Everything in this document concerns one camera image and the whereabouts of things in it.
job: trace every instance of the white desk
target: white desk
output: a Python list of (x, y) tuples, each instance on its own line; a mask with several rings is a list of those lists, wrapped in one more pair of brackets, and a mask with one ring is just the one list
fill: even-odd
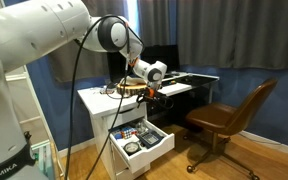
[[(175, 78), (183, 77), (185, 75), (188, 74), (181, 73), (180, 76), (176, 76)], [(212, 91), (211, 84), (213, 83), (210, 83), (209, 85), (210, 94)], [(193, 88), (194, 87), (191, 85), (176, 83), (164, 87), (159, 90), (159, 92), (170, 96)], [(120, 100), (111, 99), (106, 94), (100, 94), (100, 88), (83, 89), (79, 90), (78, 93), (90, 113), (96, 147), (98, 152), (100, 152), (106, 137), (109, 134), (108, 130), (112, 126)], [(112, 94), (111, 96), (120, 97), (118, 94)], [(142, 103), (139, 108), (137, 108), (138, 104), (136, 98), (137, 96), (123, 99), (120, 113), (118, 114), (114, 127), (135, 119), (144, 119), (147, 127), (155, 130), (164, 138), (158, 145), (129, 156), (125, 153), (115, 138), (110, 135), (109, 143), (106, 145), (101, 159), (111, 179), (135, 179), (150, 169), (150, 163), (153, 160), (174, 148), (174, 134), (166, 134), (148, 122), (146, 104)]]

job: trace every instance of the chair seat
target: chair seat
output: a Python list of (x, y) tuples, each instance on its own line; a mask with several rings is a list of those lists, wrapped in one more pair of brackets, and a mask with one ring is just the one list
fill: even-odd
[(232, 117), (236, 108), (221, 104), (209, 105), (193, 109), (186, 115), (186, 121), (219, 134), (229, 135), (225, 132), (227, 121)]

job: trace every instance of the chair wheel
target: chair wheel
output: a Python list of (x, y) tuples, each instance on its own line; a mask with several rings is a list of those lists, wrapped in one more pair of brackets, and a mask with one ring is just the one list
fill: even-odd
[(260, 180), (260, 178), (253, 173), (250, 173), (250, 176), (251, 176), (251, 180)]
[(186, 170), (188, 173), (192, 173), (195, 170), (195, 168), (193, 166), (187, 166)]

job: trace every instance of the wall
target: wall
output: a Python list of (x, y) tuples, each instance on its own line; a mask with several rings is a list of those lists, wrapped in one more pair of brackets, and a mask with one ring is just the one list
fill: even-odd
[(246, 131), (288, 145), (288, 69), (218, 69), (183, 66), (192, 73), (216, 75), (214, 101), (238, 106), (247, 94), (269, 77), (278, 84)]
[[(54, 80), (47, 57), (27, 65), (36, 95), (59, 150), (67, 148), (70, 117), (71, 83)], [(76, 89), (103, 85), (105, 77), (76, 81)], [(73, 145), (93, 138), (90, 118), (86, 107), (76, 93), (74, 104)]]

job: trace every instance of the drawer handle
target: drawer handle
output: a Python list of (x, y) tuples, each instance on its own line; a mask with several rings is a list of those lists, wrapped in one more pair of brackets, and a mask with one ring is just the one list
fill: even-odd
[(128, 110), (125, 110), (125, 111), (120, 111), (118, 114), (124, 114), (124, 113), (127, 113), (127, 112), (129, 112), (129, 111), (132, 111), (133, 109), (135, 109), (135, 108), (128, 109)]

